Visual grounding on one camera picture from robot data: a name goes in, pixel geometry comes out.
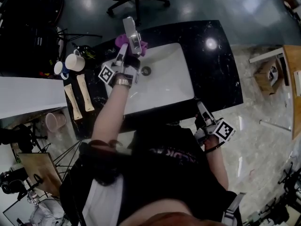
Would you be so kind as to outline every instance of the purple object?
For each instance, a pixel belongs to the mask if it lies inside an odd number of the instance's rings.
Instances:
[[[121,48],[124,43],[127,43],[127,44],[129,43],[126,34],[119,35],[115,39],[115,45],[119,48]],[[141,45],[141,49],[142,49],[142,52],[140,54],[141,56],[145,56],[145,53],[146,53],[146,50],[147,50],[147,44],[148,44],[147,42],[140,41],[140,45]],[[128,55],[135,57],[135,55],[132,54],[131,48],[129,48],[127,53],[128,53]]]

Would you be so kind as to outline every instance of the hand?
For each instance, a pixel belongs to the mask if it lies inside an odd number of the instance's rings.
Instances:
[[[208,139],[204,141],[205,151],[217,146],[219,143],[220,140],[216,135],[208,135]]]

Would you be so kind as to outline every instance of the wristband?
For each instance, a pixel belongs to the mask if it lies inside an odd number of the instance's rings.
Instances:
[[[212,151],[214,151],[215,149],[217,149],[217,148],[219,148],[221,145],[223,145],[225,142],[224,141],[222,141],[221,143],[219,143],[218,145],[216,145],[216,146],[214,146],[214,147],[212,147],[212,148],[210,148],[210,149],[208,149],[208,150],[206,150],[206,151],[204,151],[205,153],[209,153],[209,152],[212,152]]]

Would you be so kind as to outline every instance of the blue mug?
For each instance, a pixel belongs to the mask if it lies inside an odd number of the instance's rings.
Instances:
[[[65,62],[58,61],[54,68],[55,74],[61,75],[63,80],[69,78],[69,69],[66,68]]]

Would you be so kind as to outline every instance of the tiled floor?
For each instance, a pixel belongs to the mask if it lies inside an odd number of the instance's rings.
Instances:
[[[289,88],[283,83],[276,94],[264,97],[253,78],[253,73],[259,65],[249,64],[248,59],[266,49],[254,52],[253,48],[242,49],[235,46],[232,50],[238,67],[244,103],[214,112],[213,115],[215,118],[225,118],[237,129],[231,141],[222,146],[222,152],[230,190],[247,193],[240,206],[245,220],[252,212],[260,210],[273,197],[283,192],[283,185],[278,185],[277,182],[283,169],[287,168],[291,161],[294,162],[294,168],[299,166],[297,156],[301,152],[301,143],[300,139],[292,142],[289,136],[259,125],[260,119],[287,127],[291,124]],[[64,109],[63,112],[67,117],[66,126],[57,133],[47,132],[48,140],[52,143],[48,151],[53,158],[76,142],[68,110]],[[183,120],[181,126],[190,128],[194,133],[194,120]],[[133,133],[120,134],[118,140],[126,147],[131,142]],[[68,165],[73,152],[69,153],[60,165]],[[239,172],[240,158],[242,163]]]
[[[192,21],[220,20],[231,45],[301,45],[301,34],[297,24],[286,12],[282,0],[170,0],[171,6],[163,8],[160,2],[141,1],[142,25],[139,30],[163,24]],[[131,2],[116,8],[115,18],[106,14],[112,0],[65,0],[61,28],[69,32],[95,33],[103,39],[85,37],[76,40],[79,45],[95,46],[103,41],[124,33],[122,18],[133,16],[135,6]],[[300,140],[290,138],[272,129],[259,125],[263,119],[272,123],[289,126],[291,123],[291,101],[289,90],[284,85],[275,95],[263,97],[253,78],[258,64],[250,65],[248,59],[254,56],[254,49],[234,46],[232,48],[244,103],[226,110],[214,112],[216,118],[224,117],[236,126],[237,132],[231,141],[222,147],[225,164],[230,180],[230,190],[246,192],[241,204],[243,219],[253,211],[259,210],[275,195],[282,192],[277,184],[282,170],[294,161],[301,150]],[[67,54],[71,53],[71,44]],[[58,133],[48,133],[53,144],[49,151],[53,157],[76,142],[68,110],[67,125]],[[195,132],[194,119],[181,122],[183,127]],[[133,132],[119,135],[119,140],[127,146]],[[66,156],[61,165],[67,165],[72,153]],[[239,159],[242,160],[240,172]]]

